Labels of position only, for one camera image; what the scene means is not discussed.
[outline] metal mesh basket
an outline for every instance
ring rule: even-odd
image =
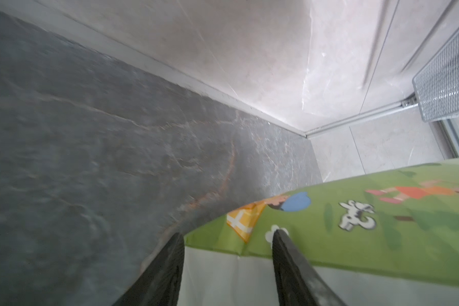
[[[425,122],[459,117],[459,29],[413,78]]]

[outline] gray marble floor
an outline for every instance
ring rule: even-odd
[[[309,140],[0,13],[0,305],[109,305],[173,232],[319,182]]]

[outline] cartoon print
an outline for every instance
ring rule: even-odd
[[[242,240],[247,243],[258,218],[267,206],[280,211],[301,211],[311,205],[311,199],[306,192],[296,193],[291,196],[278,195],[269,199],[245,205],[226,215],[228,224]]]
[[[454,195],[459,193],[459,187],[446,188],[437,186],[442,180],[426,181],[420,183],[422,187],[391,187],[383,190],[366,190],[367,193],[381,196],[388,193],[399,192],[394,197],[381,197],[380,200],[391,204],[401,204],[407,199],[422,199],[429,195]]]
[[[279,230],[285,231],[286,234],[289,235],[289,232],[288,232],[287,229],[285,229],[285,228],[283,228],[283,227],[280,228],[278,225],[275,225],[275,224],[272,225],[272,226],[270,227],[270,231],[268,231],[268,232],[265,233],[265,240],[266,240],[267,242],[270,243],[270,248],[272,248],[272,241],[274,240],[274,233],[275,233],[275,231],[278,230],[278,229],[279,229]]]
[[[365,216],[365,221],[363,221],[362,216],[364,212],[374,213],[372,205],[350,200],[348,203],[340,203],[340,206],[347,209],[347,212],[342,216],[342,221],[338,225],[341,229],[349,232],[356,225],[360,225],[367,230],[376,227],[376,221],[373,218]]]
[[[277,197],[279,201],[266,201],[269,207],[281,211],[302,211],[311,205],[311,199],[308,197],[307,192],[296,193],[291,196],[282,195]]]

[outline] foot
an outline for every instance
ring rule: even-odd
[[[371,189],[371,190],[366,190],[366,192],[367,192],[367,193],[372,193],[373,195],[383,195],[383,194],[385,194],[384,191],[381,191],[381,190],[373,190],[373,189]]]
[[[392,203],[392,204],[401,204],[401,203],[403,203],[402,200],[398,200],[398,199],[395,199],[395,198],[380,198],[380,200],[384,201],[384,202]]]

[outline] baseboard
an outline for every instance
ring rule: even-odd
[[[61,12],[57,10],[51,9],[33,0],[0,0],[0,11],[25,22],[35,24],[47,31],[59,34],[83,46],[115,57],[129,65],[157,75],[171,83],[190,89],[199,95],[208,96],[215,101],[234,107],[245,113],[252,114],[290,132],[306,137],[304,131],[298,130],[255,107],[222,93],[181,71],[163,64],[84,24],[62,15]]]

